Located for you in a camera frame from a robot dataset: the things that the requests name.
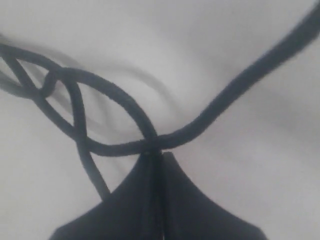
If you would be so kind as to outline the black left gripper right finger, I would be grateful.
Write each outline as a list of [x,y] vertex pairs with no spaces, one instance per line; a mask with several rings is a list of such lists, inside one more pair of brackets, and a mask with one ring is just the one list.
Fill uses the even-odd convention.
[[166,240],[265,240],[264,232],[208,198],[171,152],[162,157],[162,202]]

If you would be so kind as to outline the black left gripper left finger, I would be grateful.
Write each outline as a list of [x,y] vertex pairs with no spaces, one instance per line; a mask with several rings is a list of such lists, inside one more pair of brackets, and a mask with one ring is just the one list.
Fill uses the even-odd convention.
[[161,151],[139,156],[123,182],[100,204],[59,227],[52,240],[164,239]]

